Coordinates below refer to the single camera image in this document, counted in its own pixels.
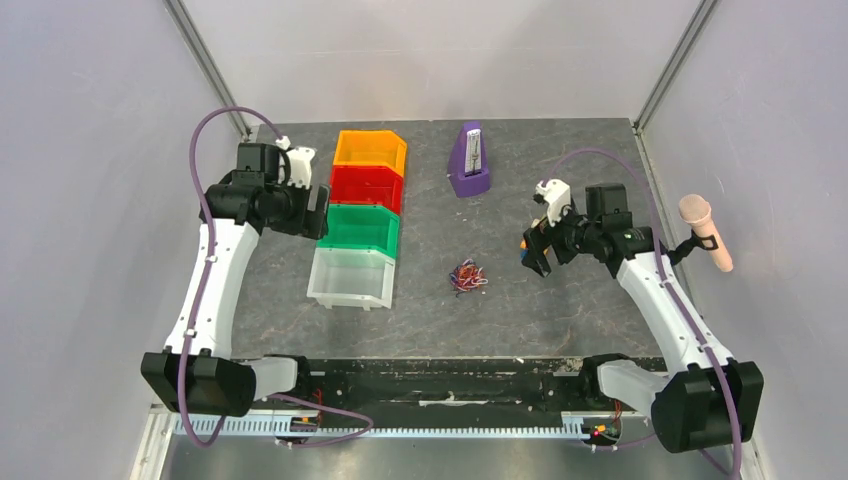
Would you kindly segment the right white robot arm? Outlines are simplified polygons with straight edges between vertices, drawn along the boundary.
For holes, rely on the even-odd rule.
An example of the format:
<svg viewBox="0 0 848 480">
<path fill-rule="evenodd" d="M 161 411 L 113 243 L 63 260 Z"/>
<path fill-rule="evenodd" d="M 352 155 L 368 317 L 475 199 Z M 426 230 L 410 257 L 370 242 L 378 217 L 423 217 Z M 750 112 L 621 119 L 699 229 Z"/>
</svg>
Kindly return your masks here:
<svg viewBox="0 0 848 480">
<path fill-rule="evenodd" d="M 702 246 L 692 236 L 667 250 L 649 226 L 637 227 L 627 193 L 617 183 L 585 191 L 586 210 L 574 205 L 571 189 L 552 179 L 539 182 L 534 200 L 545 214 L 523 234 L 522 264 L 542 277 L 554 253 L 560 265 L 579 255 L 603 264 L 629 295 L 660 347 L 666 376 L 623 354 L 587 357 L 577 382 L 580 400 L 602 408 L 618 400 L 653 424 L 670 453 L 745 443 L 753 436 L 764 377 L 752 361 L 740 362 L 705 325 L 672 268 Z"/>
</svg>

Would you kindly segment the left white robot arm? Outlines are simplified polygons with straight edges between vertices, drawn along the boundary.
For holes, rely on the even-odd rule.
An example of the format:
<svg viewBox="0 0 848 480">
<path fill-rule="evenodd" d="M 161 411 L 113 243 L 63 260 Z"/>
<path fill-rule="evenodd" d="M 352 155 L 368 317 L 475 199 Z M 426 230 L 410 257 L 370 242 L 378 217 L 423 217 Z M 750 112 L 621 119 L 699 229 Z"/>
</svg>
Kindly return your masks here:
<svg viewBox="0 0 848 480">
<path fill-rule="evenodd" d="M 242 417 L 269 394 L 290 408 L 313 398 L 294 356 L 232 357 L 235 309 L 249 260 L 266 230 L 311 240 L 328 232 L 331 189 L 312 181 L 315 149 L 284 140 L 242 143 L 236 167 L 203 193 L 200 239 L 187 296 L 159 352 L 140 372 L 173 412 Z"/>
</svg>

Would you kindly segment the green plastic bin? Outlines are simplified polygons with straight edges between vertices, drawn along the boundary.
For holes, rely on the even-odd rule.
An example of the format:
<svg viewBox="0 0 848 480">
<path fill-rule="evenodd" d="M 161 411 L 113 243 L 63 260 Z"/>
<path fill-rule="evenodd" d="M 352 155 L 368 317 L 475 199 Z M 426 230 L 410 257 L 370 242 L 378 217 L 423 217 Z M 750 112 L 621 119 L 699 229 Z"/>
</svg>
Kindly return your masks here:
<svg viewBox="0 0 848 480">
<path fill-rule="evenodd" d="M 400 217 L 380 205 L 331 204 L 320 248 L 376 250 L 397 258 Z"/>
</svg>

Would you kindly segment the red plastic bin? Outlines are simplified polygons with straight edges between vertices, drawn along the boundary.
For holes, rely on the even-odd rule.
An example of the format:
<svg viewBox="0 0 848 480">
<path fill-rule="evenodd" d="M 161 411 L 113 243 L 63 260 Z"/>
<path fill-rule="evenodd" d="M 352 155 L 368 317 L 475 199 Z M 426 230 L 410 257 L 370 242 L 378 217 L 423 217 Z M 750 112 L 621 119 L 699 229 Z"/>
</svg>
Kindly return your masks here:
<svg viewBox="0 0 848 480">
<path fill-rule="evenodd" d="M 334 166 L 330 177 L 334 204 L 379 205 L 401 214 L 404 178 L 383 166 Z"/>
</svg>

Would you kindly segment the clear white plastic bin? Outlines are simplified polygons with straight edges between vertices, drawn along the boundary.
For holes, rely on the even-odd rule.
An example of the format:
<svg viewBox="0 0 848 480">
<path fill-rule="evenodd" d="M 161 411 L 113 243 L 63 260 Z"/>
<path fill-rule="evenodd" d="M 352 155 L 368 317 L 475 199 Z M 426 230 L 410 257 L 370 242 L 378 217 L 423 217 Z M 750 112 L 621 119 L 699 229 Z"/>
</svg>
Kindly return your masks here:
<svg viewBox="0 0 848 480">
<path fill-rule="evenodd" d="M 377 250 L 317 248 L 306 296 L 327 309 L 390 309 L 395 269 L 395 260 Z"/>
</svg>

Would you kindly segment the orange plastic bin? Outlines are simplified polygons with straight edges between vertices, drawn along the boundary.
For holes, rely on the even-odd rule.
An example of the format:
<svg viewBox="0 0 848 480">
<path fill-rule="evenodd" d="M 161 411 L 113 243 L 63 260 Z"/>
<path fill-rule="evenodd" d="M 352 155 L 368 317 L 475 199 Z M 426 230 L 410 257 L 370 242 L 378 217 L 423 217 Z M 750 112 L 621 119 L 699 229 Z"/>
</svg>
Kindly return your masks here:
<svg viewBox="0 0 848 480">
<path fill-rule="evenodd" d="M 342 130 L 333 165 L 386 167 L 405 176 L 408 145 L 391 130 Z"/>
</svg>

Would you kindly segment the purple metronome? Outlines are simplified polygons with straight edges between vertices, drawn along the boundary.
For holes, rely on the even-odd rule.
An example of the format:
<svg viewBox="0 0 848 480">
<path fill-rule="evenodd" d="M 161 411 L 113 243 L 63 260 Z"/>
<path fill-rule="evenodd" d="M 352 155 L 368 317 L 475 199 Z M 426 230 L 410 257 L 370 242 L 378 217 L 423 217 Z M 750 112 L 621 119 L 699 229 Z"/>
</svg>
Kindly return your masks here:
<svg viewBox="0 0 848 480">
<path fill-rule="evenodd" d="M 474 197 L 490 190 L 490 169 L 479 121 L 462 125 L 449 157 L 447 177 L 458 198 Z"/>
</svg>

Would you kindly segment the pink microphone on stand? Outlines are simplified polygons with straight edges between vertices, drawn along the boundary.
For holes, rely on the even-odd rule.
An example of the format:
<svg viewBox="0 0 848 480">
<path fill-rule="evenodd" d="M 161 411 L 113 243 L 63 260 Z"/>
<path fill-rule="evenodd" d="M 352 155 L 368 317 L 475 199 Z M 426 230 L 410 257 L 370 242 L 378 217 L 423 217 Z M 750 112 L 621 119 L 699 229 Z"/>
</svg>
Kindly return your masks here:
<svg viewBox="0 0 848 480">
<path fill-rule="evenodd" d="M 695 248 L 707 251 L 722 272 L 731 272 L 733 260 L 712 218 L 710 203 L 698 194 L 688 194 L 678 203 L 681 219 L 690 227 L 690 237 L 668 252 L 671 265 L 679 264 Z"/>
</svg>

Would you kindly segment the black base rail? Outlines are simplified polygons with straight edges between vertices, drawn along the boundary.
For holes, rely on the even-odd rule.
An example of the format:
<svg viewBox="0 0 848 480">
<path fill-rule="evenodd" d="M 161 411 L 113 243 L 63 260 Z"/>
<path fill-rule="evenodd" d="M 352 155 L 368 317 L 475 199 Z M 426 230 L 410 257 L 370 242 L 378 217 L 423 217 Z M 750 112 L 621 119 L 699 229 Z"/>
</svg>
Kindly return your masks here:
<svg viewBox="0 0 848 480">
<path fill-rule="evenodd" d="M 378 428 L 554 427 L 563 412 L 632 407 L 579 376 L 580 357 L 309 359 L 291 396 L 359 413 Z"/>
</svg>

